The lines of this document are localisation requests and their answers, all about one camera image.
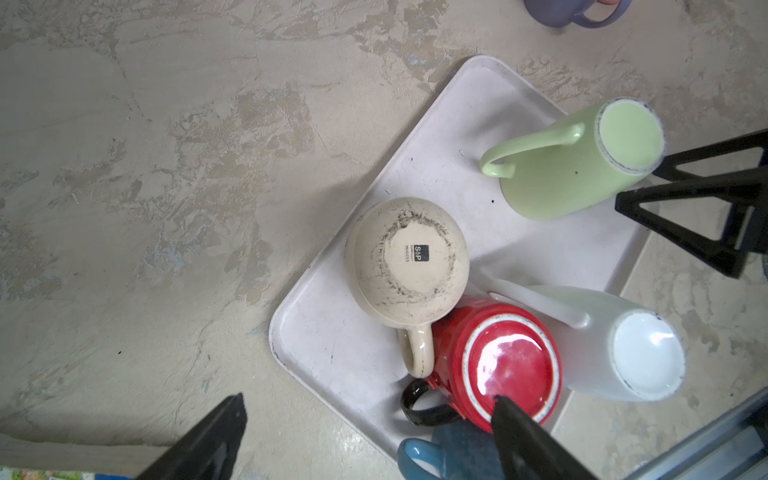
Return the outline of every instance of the white tray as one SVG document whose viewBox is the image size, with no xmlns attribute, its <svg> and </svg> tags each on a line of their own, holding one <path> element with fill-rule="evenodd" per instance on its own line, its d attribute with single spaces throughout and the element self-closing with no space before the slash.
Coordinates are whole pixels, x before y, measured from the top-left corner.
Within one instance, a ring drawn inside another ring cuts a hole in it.
<svg viewBox="0 0 768 480">
<path fill-rule="evenodd" d="M 405 437 L 432 433 L 400 412 L 410 378 L 395 330 L 367 317 L 349 293 L 343 250 L 350 228 L 373 204 L 421 197 L 456 219 L 472 268 L 522 284 L 619 293 L 648 233 L 617 213 L 613 199 L 536 222 L 511 209 L 498 180 L 478 169 L 488 148 L 563 115 L 498 59 L 467 60 L 277 308 L 270 324 L 277 362 L 386 455 L 394 458 Z M 545 428 L 554 428 L 569 397 L 564 391 Z"/>
</svg>

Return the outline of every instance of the white mug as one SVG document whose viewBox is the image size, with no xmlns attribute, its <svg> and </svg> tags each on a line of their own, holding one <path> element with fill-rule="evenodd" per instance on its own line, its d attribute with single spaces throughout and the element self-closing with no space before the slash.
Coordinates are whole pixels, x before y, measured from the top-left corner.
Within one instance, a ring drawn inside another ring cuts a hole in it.
<svg viewBox="0 0 768 480">
<path fill-rule="evenodd" d="M 344 263 L 360 308 L 398 329 L 408 372 L 429 376 L 435 366 L 432 323 L 451 311 L 469 277 L 469 253 L 458 224 L 421 198 L 374 205 L 349 233 Z"/>
<path fill-rule="evenodd" d="M 685 354 L 672 326 L 657 313 L 597 290 L 524 287 L 473 275 L 494 300 L 514 300 L 549 316 L 560 352 L 563 383 L 605 399 L 655 402 L 675 393 L 685 376 Z"/>
</svg>

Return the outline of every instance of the mug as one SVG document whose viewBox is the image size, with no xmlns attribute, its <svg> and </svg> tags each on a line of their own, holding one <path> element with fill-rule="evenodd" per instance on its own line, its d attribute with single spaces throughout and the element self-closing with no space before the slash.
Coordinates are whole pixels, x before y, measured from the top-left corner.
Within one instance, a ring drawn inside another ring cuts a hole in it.
<svg viewBox="0 0 768 480">
<path fill-rule="evenodd" d="M 552 28 L 560 28 L 574 22 L 587 28 L 600 28 L 617 21 L 629 8 L 632 0 L 616 0 L 616 9 L 605 19 L 596 22 L 584 15 L 595 0 L 524 0 L 525 8 L 537 22 Z"/>
<path fill-rule="evenodd" d="M 505 297 L 546 315 L 541 321 L 558 344 L 563 381 L 571 390 L 604 399 L 655 402 L 683 383 L 683 344 L 672 326 L 649 309 L 572 286 L 524 287 L 478 274 L 472 282 L 491 298 Z"/>
<path fill-rule="evenodd" d="M 617 98 L 496 145 L 483 154 L 480 168 L 501 178 L 504 197 L 523 217 L 550 220 L 642 180 L 662 161 L 664 144 L 650 107 Z"/>
<path fill-rule="evenodd" d="M 403 390 L 400 406 L 416 425 L 469 419 L 491 432 L 495 397 L 510 398 L 536 422 L 552 413 L 561 390 L 561 364 L 554 340 L 529 312 L 488 298 L 464 296 L 446 318 L 432 324 L 435 370 Z M 413 406 L 429 389 L 449 403 Z"/>
<path fill-rule="evenodd" d="M 469 276 L 469 252 L 458 224 L 421 198 L 374 205 L 347 237 L 344 266 L 360 308 L 399 329 L 409 373 L 417 378 L 432 373 L 430 325 L 462 297 Z"/>
<path fill-rule="evenodd" d="M 443 480 L 504 480 L 493 435 L 462 420 L 435 428 L 432 441 L 405 439 L 397 466 L 406 480 L 439 480 L 414 460 L 435 467 Z"/>
</svg>

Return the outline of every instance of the red mug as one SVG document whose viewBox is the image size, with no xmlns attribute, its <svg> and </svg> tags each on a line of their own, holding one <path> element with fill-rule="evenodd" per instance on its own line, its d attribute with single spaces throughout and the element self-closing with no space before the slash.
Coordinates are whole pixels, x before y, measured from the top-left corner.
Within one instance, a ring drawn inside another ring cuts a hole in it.
<svg viewBox="0 0 768 480">
<path fill-rule="evenodd" d="M 469 419 L 492 433 L 495 397 L 515 402 L 536 422 L 554 410 L 562 387 L 560 355 L 546 327 L 529 312 L 484 297 L 464 296 L 446 317 L 432 324 L 435 369 L 415 379 L 400 406 L 416 425 L 436 426 Z M 448 404 L 414 410 L 430 388 Z"/>
</svg>

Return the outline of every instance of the marble countertop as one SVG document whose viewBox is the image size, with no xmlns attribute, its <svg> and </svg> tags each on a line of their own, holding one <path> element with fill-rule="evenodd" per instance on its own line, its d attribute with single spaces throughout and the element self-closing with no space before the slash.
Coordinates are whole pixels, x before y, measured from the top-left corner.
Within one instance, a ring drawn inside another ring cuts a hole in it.
<svg viewBox="0 0 768 480">
<path fill-rule="evenodd" d="M 0 433 L 169 445 L 242 391 L 233 478 L 399 478 L 266 328 L 463 59 L 499 57 L 567 111 L 647 101 L 675 152 L 768 126 L 766 21 L 760 0 L 636 0 L 600 30 L 521 0 L 7 2 Z M 661 212 L 712 233 L 718 202 Z M 575 396 L 555 436 L 601 478 L 768 383 L 757 257 L 727 279 L 652 235 L 625 296 L 673 323 L 688 376 L 659 403 Z"/>
</svg>

